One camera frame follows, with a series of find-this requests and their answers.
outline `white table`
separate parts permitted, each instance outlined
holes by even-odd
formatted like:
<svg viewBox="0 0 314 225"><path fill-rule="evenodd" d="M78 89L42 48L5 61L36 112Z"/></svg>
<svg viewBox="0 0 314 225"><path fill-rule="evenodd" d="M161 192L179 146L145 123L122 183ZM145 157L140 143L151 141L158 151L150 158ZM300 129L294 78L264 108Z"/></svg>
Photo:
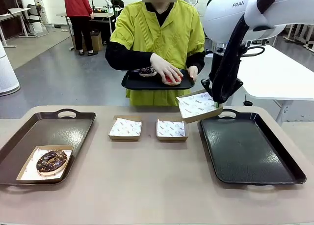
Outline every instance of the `white table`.
<svg viewBox="0 0 314 225"><path fill-rule="evenodd" d="M29 36L28 33L27 33L27 30L26 30L26 27L25 27L25 24L24 24L24 20L23 20L23 16L22 16L22 13L24 11L27 11L27 10L30 10L30 8L12 8L12 9L9 9L10 12L12 14L4 14L4 15L0 15L0 22L1 21L4 21L4 20L9 20L11 18L14 18L14 17L17 17L19 16L20 19L21 19L21 24L22 24L22 28L23 28L23 32L24 32L24 36L22 38L35 38L33 36ZM16 47L16 46L8 46L6 40L5 40L5 37L4 37L4 34L3 34L3 31L2 31L2 28L1 28L1 25L0 25L0 35L1 35L1 38L2 38L2 42L3 42L3 47Z"/></svg>
<svg viewBox="0 0 314 225"><path fill-rule="evenodd" d="M96 22L109 22L109 27L110 27L110 35L112 35L112 27L111 27L111 17L113 16L114 14L113 13L94 13L94 18L102 18L102 20L95 20ZM63 13L60 13L60 14L57 14L57 16L60 16L60 17L65 17L65 20L67 22L67 26L68 26L68 29L69 29L69 33L70 33L70 36L72 37L73 34L72 34L72 30L71 30L71 27L70 27L70 23L69 23L69 17L67 16L66 12L63 12ZM69 51L73 50L74 49L74 44L73 44L73 40L71 39L72 41L72 47L69 48Z"/></svg>
<svg viewBox="0 0 314 225"><path fill-rule="evenodd" d="M249 50L248 54L259 51ZM275 48L266 45L263 54L241 60L238 78L250 96L284 100L277 123L287 119L293 101L314 101L314 72Z"/></svg>

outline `yellow-green shirt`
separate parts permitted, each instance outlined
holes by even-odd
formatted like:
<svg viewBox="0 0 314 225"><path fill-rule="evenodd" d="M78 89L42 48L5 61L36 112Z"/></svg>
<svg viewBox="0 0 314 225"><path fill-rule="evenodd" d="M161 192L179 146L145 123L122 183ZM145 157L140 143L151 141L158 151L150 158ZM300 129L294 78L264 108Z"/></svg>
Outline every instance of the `yellow-green shirt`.
<svg viewBox="0 0 314 225"><path fill-rule="evenodd" d="M127 5L117 18L111 42L128 50L156 53L173 66L186 69L186 58L204 51L205 35L197 10L183 0L174 3L161 27L156 14L148 11L144 2L136 2ZM176 97L188 93L127 90L127 97L136 106L176 106Z"/></svg>

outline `brown tray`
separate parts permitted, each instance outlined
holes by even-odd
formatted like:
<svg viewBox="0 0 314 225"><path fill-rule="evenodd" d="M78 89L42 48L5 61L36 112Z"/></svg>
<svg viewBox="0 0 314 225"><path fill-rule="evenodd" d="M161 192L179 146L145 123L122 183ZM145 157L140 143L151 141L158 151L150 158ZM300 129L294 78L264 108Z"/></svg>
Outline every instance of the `brown tray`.
<svg viewBox="0 0 314 225"><path fill-rule="evenodd" d="M73 112L76 116L59 117L62 112ZM34 114L0 150L0 185L34 185L20 183L16 178L35 147L73 145L72 157L60 181L49 185L62 182L69 174L95 117L95 113L72 109Z"/></svg>

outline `table leg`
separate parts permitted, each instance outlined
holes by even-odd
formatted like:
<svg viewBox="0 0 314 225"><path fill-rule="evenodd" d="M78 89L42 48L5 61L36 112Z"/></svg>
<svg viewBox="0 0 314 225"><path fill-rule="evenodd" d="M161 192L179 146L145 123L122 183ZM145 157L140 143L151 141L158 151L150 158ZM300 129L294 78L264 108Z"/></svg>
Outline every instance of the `table leg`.
<svg viewBox="0 0 314 225"><path fill-rule="evenodd" d="M298 35L298 33L300 32L300 29L301 29L301 25L297 25L296 30L294 32L294 37Z"/></svg>
<svg viewBox="0 0 314 225"><path fill-rule="evenodd" d="M302 28L302 30L301 30L301 33L300 33L300 35L299 35L299 38L302 39L302 40L304 40L304 35L305 35L305 33L306 33L307 27L308 27L307 25L304 25L303 28Z"/></svg>
<svg viewBox="0 0 314 225"><path fill-rule="evenodd" d="M69 51L71 51L71 50L74 49L74 44L73 44L73 40L72 40L71 27L70 27L70 24L69 24L67 16L65 16L65 21L67 22L67 26L68 26L68 30L69 30L69 34L70 34L70 39L71 39L71 42L72 42L72 47L69 48Z"/></svg>
<svg viewBox="0 0 314 225"><path fill-rule="evenodd" d="M5 40L1 26L0 26L0 35L1 35L2 42L3 42L3 47L5 47L5 48L15 48L16 47L16 46L8 46L8 44Z"/></svg>
<svg viewBox="0 0 314 225"><path fill-rule="evenodd" d="M275 46L275 43L276 43L277 37L278 37L278 36L276 36L276 37L275 37L275 40L274 40L274 42L273 42L273 47Z"/></svg>
<svg viewBox="0 0 314 225"><path fill-rule="evenodd" d="M22 17L22 14L21 14L21 13L20 13L20 20L21 20L21 23L22 23L22 28L23 28L25 37L28 37L28 33L27 33L27 31L26 31L26 27L25 27L24 20L23 20L23 17Z"/></svg>
<svg viewBox="0 0 314 225"><path fill-rule="evenodd" d="M312 55L313 55L313 53L314 53L314 44L313 44L312 48L307 47L306 49L308 49L310 52L312 52Z"/></svg>
<svg viewBox="0 0 314 225"><path fill-rule="evenodd" d="M308 32L308 35L306 36L306 39L305 39L305 44L303 47L308 47L309 46L309 41L311 39L311 36L312 36L312 33L313 33L313 30L314 30L314 26L311 25L310 26L310 29L309 29L309 32Z"/></svg>
<svg viewBox="0 0 314 225"><path fill-rule="evenodd" d="M23 28L23 32L24 32L24 36L18 36L19 38L37 38L36 36L29 36L25 27L25 23L22 17L22 12L20 13L20 20L21 20L21 24L22 24L22 28Z"/></svg>
<svg viewBox="0 0 314 225"><path fill-rule="evenodd" d="M289 41L292 41L292 40L293 40L293 38L290 38L291 33L292 33L292 30L293 30L293 27L294 27L294 25L291 25L291 27L290 27L290 29L289 29L288 36L287 36L287 37L284 37L284 39L289 40Z"/></svg>
<svg viewBox="0 0 314 225"><path fill-rule="evenodd" d="M111 17L109 17L110 36L112 35Z"/></svg>
<svg viewBox="0 0 314 225"><path fill-rule="evenodd" d="M278 114L278 116L276 118L276 122L279 125L282 125L282 123L284 121L286 121L287 115L288 115L288 112L289 112L289 109L290 109L292 103L293 103L293 100L285 100L283 105L281 106L279 114Z"/></svg>

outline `red jacket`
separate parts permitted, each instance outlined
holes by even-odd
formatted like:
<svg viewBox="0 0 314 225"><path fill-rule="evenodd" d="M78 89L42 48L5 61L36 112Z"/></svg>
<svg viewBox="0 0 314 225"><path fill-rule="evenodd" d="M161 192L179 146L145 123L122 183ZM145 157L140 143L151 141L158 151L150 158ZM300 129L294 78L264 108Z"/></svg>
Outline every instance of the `red jacket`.
<svg viewBox="0 0 314 225"><path fill-rule="evenodd" d="M67 16L90 16L93 12L88 0L64 0Z"/></svg>

